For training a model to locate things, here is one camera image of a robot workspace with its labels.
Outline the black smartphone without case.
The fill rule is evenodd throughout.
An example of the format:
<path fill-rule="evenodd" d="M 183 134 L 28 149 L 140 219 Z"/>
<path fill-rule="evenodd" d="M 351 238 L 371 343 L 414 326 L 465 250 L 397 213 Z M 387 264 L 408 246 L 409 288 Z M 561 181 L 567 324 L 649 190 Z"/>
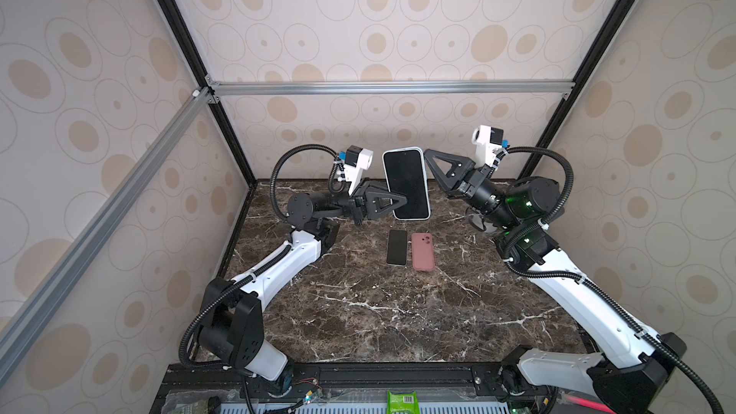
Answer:
<path fill-rule="evenodd" d="M 388 234 L 386 262 L 389 266 L 406 266 L 407 232 L 391 229 Z"/>

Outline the phone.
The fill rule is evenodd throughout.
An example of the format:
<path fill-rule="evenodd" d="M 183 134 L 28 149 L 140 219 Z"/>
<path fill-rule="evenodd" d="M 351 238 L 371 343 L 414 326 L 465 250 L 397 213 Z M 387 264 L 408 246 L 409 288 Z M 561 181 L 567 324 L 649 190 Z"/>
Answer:
<path fill-rule="evenodd" d="M 412 268 L 417 272 L 435 270 L 433 237 L 429 233 L 414 233 L 411 236 Z"/>

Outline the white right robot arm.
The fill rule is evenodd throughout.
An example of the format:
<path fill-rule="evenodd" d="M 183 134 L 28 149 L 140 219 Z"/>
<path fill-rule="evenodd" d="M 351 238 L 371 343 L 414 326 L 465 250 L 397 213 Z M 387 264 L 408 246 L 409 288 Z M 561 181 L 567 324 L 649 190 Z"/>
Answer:
<path fill-rule="evenodd" d="M 542 176 L 498 187 L 491 177 L 504 157 L 538 153 L 562 168 L 563 183 Z M 646 413 L 675 371 L 690 376 L 686 344 L 674 333 L 658 333 L 610 297 L 548 233 L 563 214 L 574 171 L 563 155 L 533 147 L 499 148 L 491 164 L 469 157 L 425 152 L 425 161 L 451 199 L 461 199 L 481 220 L 496 226 L 496 251 L 506 268 L 552 297 L 593 339 L 590 355 L 543 356 L 533 348 L 513 354 L 513 370 L 528 385 L 557 387 L 597 397 L 615 413 Z"/>

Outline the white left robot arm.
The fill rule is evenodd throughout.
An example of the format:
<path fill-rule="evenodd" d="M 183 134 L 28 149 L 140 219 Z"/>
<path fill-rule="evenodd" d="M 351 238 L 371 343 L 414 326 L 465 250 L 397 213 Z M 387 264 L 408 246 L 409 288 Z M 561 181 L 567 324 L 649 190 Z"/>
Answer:
<path fill-rule="evenodd" d="M 291 384 L 289 358 L 266 341 L 263 312 L 293 277 L 335 244 L 340 217 L 356 225 L 402 208 L 407 197 L 368 182 L 352 194 L 300 193 L 287 203 L 289 237 L 250 270 L 231 280 L 216 278 L 205 289 L 199 314 L 179 345 L 180 362 L 193 368 L 222 367 L 277 385 Z"/>

